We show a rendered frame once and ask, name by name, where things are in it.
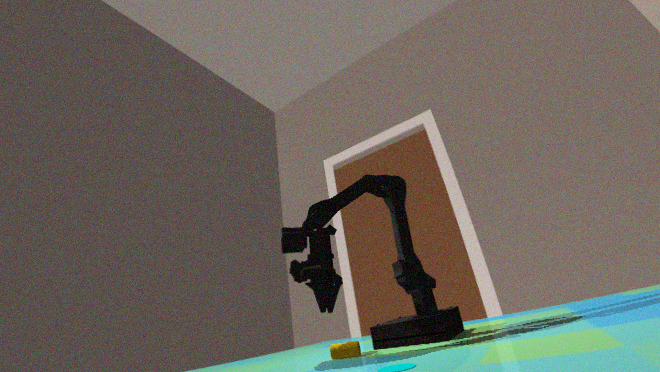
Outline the yellow cylinder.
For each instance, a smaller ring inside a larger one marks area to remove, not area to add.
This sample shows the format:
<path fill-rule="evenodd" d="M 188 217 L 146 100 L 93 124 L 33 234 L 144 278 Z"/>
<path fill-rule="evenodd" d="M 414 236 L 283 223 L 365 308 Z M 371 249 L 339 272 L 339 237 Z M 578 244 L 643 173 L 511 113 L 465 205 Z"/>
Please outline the yellow cylinder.
<path fill-rule="evenodd" d="M 330 346 L 330 354 L 332 359 L 359 357 L 361 356 L 359 341 L 333 344 Z"/>

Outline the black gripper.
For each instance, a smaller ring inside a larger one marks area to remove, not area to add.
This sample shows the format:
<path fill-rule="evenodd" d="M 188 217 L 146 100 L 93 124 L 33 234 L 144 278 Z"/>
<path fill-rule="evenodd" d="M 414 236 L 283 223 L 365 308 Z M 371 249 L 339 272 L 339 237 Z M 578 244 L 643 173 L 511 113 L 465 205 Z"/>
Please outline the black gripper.
<path fill-rule="evenodd" d="M 333 312 L 335 302 L 343 279 L 333 267 L 334 255 L 329 248 L 320 248 L 310 251 L 312 266 L 300 271 L 300 281 L 305 283 L 315 295 L 320 312 Z"/>

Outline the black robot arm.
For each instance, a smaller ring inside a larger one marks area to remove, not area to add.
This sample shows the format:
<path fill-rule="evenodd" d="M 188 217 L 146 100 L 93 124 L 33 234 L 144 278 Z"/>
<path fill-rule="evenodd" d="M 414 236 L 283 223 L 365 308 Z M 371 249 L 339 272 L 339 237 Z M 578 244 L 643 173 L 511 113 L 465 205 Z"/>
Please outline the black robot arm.
<path fill-rule="evenodd" d="M 437 309 L 432 292 L 432 288 L 436 288 L 436 280 L 424 272 L 414 252 L 404 206 L 406 183 L 400 176 L 364 175 L 334 197 L 313 204 L 302 227 L 282 228 L 282 253 L 303 253 L 304 248 L 307 248 L 307 237 L 309 237 L 310 251 L 320 248 L 331 249 L 330 235 L 335 235 L 337 229 L 330 224 L 327 228 L 323 227 L 339 210 L 365 192 L 383 198 L 390 209 L 397 250 L 397 261 L 392 263 L 394 279 L 396 278 L 407 295 L 412 296 L 416 309 L 416 315 L 412 316 L 412 319 L 443 311 Z M 315 229 L 316 231 L 313 231 Z M 311 266 L 311 258 L 301 263 L 294 259 L 290 262 L 289 274 L 292 275 L 294 282 L 301 283 L 303 281 L 300 281 L 300 271 Z"/>

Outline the cyan circle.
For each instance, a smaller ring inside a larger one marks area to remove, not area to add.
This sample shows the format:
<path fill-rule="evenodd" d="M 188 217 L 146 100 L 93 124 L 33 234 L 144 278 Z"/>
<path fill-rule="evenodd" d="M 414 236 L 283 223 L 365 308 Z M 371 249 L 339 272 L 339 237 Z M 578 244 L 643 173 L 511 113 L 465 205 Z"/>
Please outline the cyan circle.
<path fill-rule="evenodd" d="M 416 366 L 414 363 L 408 363 L 408 364 L 398 364 L 398 365 L 392 365 L 392 366 L 387 366 L 384 368 L 381 368 L 378 370 L 378 372 L 401 372 L 401 371 L 406 371 L 409 369 L 412 369 Z"/>

